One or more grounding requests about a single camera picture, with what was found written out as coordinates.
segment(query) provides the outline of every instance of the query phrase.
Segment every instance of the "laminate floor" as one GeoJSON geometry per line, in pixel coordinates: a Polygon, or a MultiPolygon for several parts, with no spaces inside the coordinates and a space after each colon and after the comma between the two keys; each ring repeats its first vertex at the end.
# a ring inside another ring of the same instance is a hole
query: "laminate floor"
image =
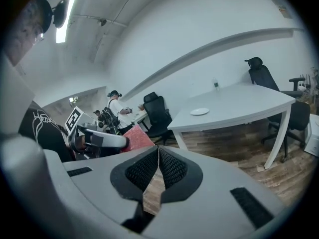
{"type": "MultiPolygon", "coordinates": [[[[282,146],[272,166],[265,170],[264,164],[275,142],[272,139],[261,144],[261,139],[271,132],[267,126],[268,121],[264,119],[248,125],[187,132],[183,133],[183,138],[188,150],[230,162],[272,190],[289,206],[302,196],[318,158],[304,152],[298,142],[289,139],[288,160],[280,162],[284,155],[282,146]]],[[[175,140],[168,140],[166,145],[178,148],[175,140]]],[[[158,213],[160,195],[164,190],[163,177],[158,169],[144,192],[145,211],[154,215],[158,213]]]]}

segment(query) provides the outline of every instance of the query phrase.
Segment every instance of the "white shirt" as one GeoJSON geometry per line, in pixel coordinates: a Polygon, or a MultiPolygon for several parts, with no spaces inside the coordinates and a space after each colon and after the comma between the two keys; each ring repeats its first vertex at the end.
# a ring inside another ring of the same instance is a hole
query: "white shirt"
{"type": "Polygon", "coordinates": [[[120,111],[124,108],[121,106],[119,101],[116,99],[112,99],[113,101],[109,100],[107,107],[113,112],[115,117],[119,117],[119,128],[126,128],[127,126],[131,125],[131,119],[127,114],[120,114],[120,111]]]}

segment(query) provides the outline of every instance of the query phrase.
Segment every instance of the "white plate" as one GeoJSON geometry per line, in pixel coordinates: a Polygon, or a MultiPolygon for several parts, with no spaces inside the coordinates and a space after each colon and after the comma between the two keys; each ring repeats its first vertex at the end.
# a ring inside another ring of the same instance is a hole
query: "white plate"
{"type": "Polygon", "coordinates": [[[203,115],[209,112],[209,109],[207,108],[198,108],[198,109],[194,109],[190,112],[190,114],[192,115],[203,115]]]}

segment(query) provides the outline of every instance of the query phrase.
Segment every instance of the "backpack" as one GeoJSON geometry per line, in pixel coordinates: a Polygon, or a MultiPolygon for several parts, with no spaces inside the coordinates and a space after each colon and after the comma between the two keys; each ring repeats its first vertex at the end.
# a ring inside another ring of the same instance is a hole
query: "backpack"
{"type": "Polygon", "coordinates": [[[111,111],[111,109],[110,109],[110,103],[111,103],[111,101],[113,101],[114,99],[112,99],[112,100],[110,100],[109,101],[109,107],[105,107],[104,108],[104,111],[105,111],[105,113],[107,113],[108,115],[109,115],[109,118],[110,118],[110,120],[111,120],[111,123],[114,125],[114,126],[118,126],[119,124],[120,124],[120,121],[119,121],[119,117],[116,117],[114,114],[113,114],[113,112],[111,111]]]}

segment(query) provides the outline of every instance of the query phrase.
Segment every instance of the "table leg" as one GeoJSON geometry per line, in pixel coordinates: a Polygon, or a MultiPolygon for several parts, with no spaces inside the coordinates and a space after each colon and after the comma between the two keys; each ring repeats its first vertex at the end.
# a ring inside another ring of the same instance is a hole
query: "table leg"
{"type": "Polygon", "coordinates": [[[285,134],[287,132],[288,122],[290,118],[290,111],[291,111],[291,105],[281,115],[281,123],[280,123],[279,131],[278,131],[278,135],[275,141],[275,145],[267,159],[267,162],[265,163],[265,169],[268,169],[271,166],[271,164],[274,162],[279,152],[279,149],[283,143],[285,134]]]}
{"type": "Polygon", "coordinates": [[[147,131],[150,131],[149,128],[146,126],[144,120],[142,120],[142,124],[143,124],[143,126],[146,128],[147,131]]]}
{"type": "Polygon", "coordinates": [[[174,133],[174,136],[175,136],[175,139],[178,143],[178,146],[180,149],[184,149],[184,150],[187,150],[187,147],[186,147],[186,144],[183,140],[183,136],[181,134],[181,132],[176,132],[173,130],[173,133],[174,133]]]}

